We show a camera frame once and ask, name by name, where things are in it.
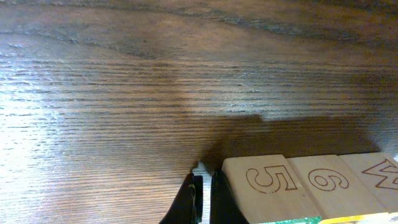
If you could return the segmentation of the yellow S block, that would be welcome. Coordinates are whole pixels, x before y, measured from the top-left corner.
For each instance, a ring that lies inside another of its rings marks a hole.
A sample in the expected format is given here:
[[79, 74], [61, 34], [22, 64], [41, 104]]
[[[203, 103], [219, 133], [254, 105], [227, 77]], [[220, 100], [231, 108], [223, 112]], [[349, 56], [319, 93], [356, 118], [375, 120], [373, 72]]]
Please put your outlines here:
[[387, 223], [388, 212], [336, 155], [288, 158], [321, 223]]
[[382, 152], [347, 154], [340, 159], [386, 208], [388, 218], [381, 223], [397, 223], [397, 161]]

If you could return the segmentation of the green R letter block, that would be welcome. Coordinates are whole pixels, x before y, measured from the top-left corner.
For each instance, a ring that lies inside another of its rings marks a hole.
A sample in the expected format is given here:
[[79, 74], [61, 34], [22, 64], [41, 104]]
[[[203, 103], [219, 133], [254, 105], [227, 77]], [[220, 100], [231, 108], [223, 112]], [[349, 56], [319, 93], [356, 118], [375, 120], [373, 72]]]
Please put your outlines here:
[[283, 155], [228, 158], [222, 171], [249, 223], [320, 222], [320, 212]]

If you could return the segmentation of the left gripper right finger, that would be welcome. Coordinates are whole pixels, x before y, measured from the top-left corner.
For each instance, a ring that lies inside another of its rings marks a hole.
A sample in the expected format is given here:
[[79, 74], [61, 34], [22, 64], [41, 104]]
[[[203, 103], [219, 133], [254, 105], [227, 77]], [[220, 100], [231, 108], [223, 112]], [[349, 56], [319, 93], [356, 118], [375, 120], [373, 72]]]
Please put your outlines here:
[[211, 180], [210, 224], [248, 224], [240, 211], [222, 170], [215, 171]]

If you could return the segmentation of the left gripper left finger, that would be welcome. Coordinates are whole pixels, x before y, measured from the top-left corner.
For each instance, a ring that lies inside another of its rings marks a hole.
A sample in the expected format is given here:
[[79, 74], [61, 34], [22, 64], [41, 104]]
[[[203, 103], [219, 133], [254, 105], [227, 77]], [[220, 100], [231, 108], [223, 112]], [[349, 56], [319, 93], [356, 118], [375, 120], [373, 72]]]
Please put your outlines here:
[[189, 173], [160, 224], [199, 224], [203, 215], [203, 177]]

